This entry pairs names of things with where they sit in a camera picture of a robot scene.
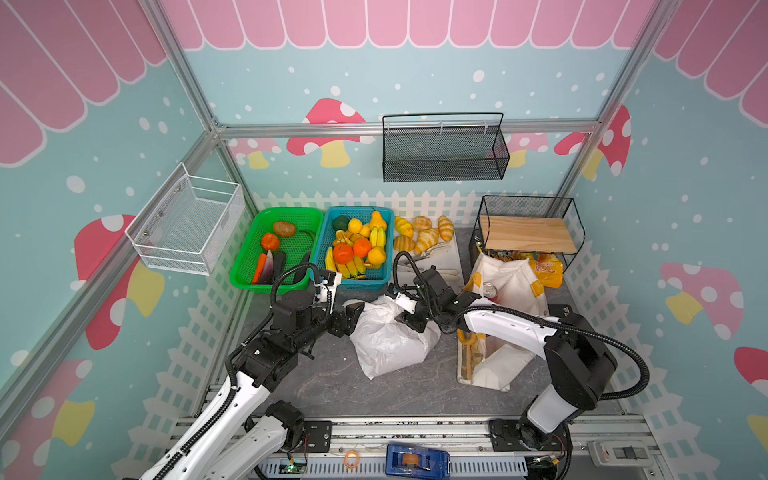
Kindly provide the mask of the red soda can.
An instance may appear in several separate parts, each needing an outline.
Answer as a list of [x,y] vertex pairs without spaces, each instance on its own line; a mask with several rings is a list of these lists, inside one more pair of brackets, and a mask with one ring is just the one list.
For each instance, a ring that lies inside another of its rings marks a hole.
[[485,284],[483,286],[483,296],[493,302],[496,302],[499,296],[499,292],[492,284]]

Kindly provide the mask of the white plastic grocery bag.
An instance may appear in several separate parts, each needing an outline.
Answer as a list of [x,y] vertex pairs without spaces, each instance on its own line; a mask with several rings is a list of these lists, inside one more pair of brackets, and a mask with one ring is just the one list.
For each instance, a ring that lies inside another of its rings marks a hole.
[[396,318],[405,310],[387,296],[363,302],[350,340],[368,379],[422,363],[438,343],[441,331],[429,321],[417,332]]

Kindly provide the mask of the white tote bag yellow handles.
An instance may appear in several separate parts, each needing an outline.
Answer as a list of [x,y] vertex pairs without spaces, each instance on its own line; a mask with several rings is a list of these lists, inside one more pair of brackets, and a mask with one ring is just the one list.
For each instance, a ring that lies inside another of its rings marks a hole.
[[[496,302],[483,296],[485,284],[498,290]],[[458,332],[458,381],[507,391],[534,357],[544,356],[548,330],[523,317],[548,314],[544,286],[527,260],[502,261],[481,254],[465,290],[481,296],[481,308],[464,316],[470,331]]]

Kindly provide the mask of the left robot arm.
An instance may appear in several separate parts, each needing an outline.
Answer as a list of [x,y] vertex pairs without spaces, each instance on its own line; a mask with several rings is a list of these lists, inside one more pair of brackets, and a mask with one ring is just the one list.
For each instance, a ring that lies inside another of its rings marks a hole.
[[286,401],[270,405],[243,436],[237,433],[285,377],[310,357],[325,334],[351,334],[364,306],[334,307],[341,274],[304,262],[312,290],[278,295],[261,324],[224,361],[227,378],[192,426],[144,473],[145,479],[244,479],[267,457],[290,453],[306,441],[304,416]]

